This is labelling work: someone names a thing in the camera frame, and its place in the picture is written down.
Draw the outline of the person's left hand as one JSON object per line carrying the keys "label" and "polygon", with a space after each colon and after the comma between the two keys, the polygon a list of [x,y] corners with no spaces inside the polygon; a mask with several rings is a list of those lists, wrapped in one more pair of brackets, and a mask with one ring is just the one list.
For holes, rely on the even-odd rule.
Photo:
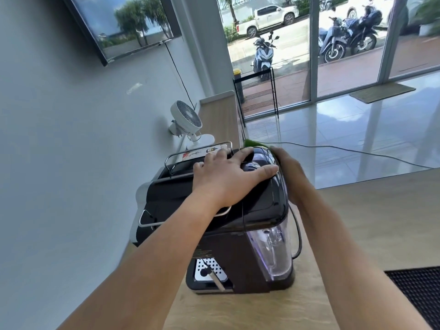
{"label": "person's left hand", "polygon": [[252,147],[240,149],[231,158],[206,166],[203,162],[193,166],[192,192],[216,214],[221,208],[230,207],[242,200],[250,191],[245,184],[245,172],[241,164],[253,154]]}

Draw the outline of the black rubber mesh mat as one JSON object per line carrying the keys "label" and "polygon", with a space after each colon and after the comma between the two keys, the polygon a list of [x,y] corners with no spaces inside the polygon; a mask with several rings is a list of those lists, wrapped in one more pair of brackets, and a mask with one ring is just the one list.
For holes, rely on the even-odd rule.
{"label": "black rubber mesh mat", "polygon": [[440,330],[440,266],[385,271],[433,330]]}

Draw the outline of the white planter with plant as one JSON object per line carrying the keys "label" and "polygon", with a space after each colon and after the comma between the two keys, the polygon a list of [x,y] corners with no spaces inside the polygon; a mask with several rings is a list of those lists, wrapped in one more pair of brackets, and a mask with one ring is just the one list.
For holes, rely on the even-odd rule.
{"label": "white planter with plant", "polygon": [[440,36],[440,0],[424,0],[415,19],[420,24],[419,36]]}

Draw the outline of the black metal rack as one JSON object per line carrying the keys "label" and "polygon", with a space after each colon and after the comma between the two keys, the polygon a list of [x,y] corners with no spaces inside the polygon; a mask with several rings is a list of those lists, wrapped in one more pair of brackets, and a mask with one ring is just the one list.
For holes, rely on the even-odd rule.
{"label": "black metal rack", "polygon": [[261,113],[272,113],[279,117],[278,99],[275,84],[274,71],[266,70],[261,73],[270,72],[270,79],[260,82],[259,73],[241,74],[241,77],[234,77],[234,90],[238,101],[239,121],[242,127],[246,127],[246,117],[259,115]]}

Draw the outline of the person's left forearm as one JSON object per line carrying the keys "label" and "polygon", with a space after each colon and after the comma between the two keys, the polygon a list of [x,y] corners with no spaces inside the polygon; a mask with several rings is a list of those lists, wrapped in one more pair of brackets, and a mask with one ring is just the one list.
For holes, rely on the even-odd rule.
{"label": "person's left forearm", "polygon": [[57,330],[162,330],[195,248],[226,194],[195,191]]}

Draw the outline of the wall-mounted television screen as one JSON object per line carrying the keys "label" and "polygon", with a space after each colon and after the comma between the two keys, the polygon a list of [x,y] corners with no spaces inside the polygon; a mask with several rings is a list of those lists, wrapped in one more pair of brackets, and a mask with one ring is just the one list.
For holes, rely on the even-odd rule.
{"label": "wall-mounted television screen", "polygon": [[63,0],[101,64],[182,36],[171,0]]}

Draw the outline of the white pickup truck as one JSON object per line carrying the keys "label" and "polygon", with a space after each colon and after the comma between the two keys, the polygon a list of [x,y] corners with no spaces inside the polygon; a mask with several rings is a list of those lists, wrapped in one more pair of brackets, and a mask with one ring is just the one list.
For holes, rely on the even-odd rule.
{"label": "white pickup truck", "polygon": [[261,32],[279,26],[293,24],[299,17],[299,9],[295,5],[281,7],[268,5],[254,10],[253,19],[236,25],[236,32],[239,36],[255,38]]}

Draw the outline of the light blue scooter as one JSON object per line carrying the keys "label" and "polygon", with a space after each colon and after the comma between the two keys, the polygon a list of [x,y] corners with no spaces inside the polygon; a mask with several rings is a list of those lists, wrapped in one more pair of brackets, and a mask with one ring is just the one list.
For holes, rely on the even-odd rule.
{"label": "light blue scooter", "polygon": [[254,56],[254,61],[251,63],[251,65],[253,68],[253,72],[259,73],[260,82],[265,82],[270,79],[270,72],[261,72],[272,69],[274,49],[277,48],[275,45],[273,45],[273,41],[279,39],[279,36],[276,36],[275,38],[273,37],[273,30],[271,30],[269,33],[270,34],[267,40],[258,35],[258,38],[253,43],[253,45],[255,45],[256,47],[256,52]]}

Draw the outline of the printed leaflet card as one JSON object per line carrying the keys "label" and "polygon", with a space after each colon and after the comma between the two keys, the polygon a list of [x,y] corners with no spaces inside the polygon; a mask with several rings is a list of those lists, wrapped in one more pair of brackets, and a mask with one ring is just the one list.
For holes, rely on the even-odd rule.
{"label": "printed leaflet card", "polygon": [[179,163],[182,161],[192,160],[195,158],[201,158],[201,157],[203,158],[204,156],[206,156],[207,153],[211,153],[211,152],[216,153],[217,151],[219,151],[220,149],[223,149],[223,148],[224,149],[231,149],[232,143],[231,142],[224,142],[224,143],[218,143],[215,145],[200,147],[197,149],[187,149],[183,153],[177,155],[175,162]]}

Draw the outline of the green cleaning cloth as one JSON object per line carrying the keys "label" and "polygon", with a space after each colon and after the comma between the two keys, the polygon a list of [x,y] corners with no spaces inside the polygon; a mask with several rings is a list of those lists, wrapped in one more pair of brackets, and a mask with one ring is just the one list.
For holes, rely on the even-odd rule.
{"label": "green cleaning cloth", "polygon": [[271,150],[271,146],[269,146],[268,144],[261,143],[261,142],[258,142],[258,141],[255,141],[255,140],[251,140],[251,139],[248,139],[248,138],[246,138],[243,141],[243,147],[253,147],[253,148],[262,147],[262,148],[266,148],[268,150]]}

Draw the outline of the white car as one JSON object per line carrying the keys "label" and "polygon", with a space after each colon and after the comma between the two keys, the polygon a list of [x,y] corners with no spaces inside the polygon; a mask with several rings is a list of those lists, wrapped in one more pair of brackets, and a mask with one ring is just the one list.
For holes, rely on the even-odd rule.
{"label": "white car", "polygon": [[365,6],[370,5],[382,12],[382,22],[388,25],[395,0],[348,0],[347,18],[359,18],[365,13]]}

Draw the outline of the person's right hand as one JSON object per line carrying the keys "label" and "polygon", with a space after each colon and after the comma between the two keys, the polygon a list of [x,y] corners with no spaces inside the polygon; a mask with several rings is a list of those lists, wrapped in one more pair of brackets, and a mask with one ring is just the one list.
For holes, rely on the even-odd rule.
{"label": "person's right hand", "polygon": [[294,205],[300,204],[301,185],[306,180],[300,163],[286,152],[283,163],[278,162],[285,180],[289,201]]}

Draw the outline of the brown door mat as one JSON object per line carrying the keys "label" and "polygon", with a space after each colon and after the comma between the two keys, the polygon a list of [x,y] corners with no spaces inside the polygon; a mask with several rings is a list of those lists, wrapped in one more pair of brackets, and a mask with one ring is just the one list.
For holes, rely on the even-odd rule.
{"label": "brown door mat", "polygon": [[362,103],[371,104],[380,100],[415,91],[416,88],[397,82],[388,82],[350,93],[349,95]]}

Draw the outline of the black motorcycle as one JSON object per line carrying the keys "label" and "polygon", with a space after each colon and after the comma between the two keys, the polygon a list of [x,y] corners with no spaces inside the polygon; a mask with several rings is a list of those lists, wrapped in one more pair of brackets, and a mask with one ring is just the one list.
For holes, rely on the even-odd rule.
{"label": "black motorcycle", "polygon": [[375,49],[377,31],[374,27],[378,26],[381,21],[382,12],[372,4],[364,6],[363,16],[344,19],[347,47],[350,48],[352,56]]}

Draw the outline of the black coffee machine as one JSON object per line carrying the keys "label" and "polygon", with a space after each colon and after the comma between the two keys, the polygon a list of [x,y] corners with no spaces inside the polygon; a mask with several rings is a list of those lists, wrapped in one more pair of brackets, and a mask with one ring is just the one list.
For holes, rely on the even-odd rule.
{"label": "black coffee machine", "polygon": [[[136,191],[130,242],[139,247],[192,191],[193,165],[205,157],[176,163],[170,155],[154,178]],[[295,280],[288,216],[293,213],[282,171],[234,206],[221,209],[198,243],[185,280],[196,294],[261,294],[290,288]]]}

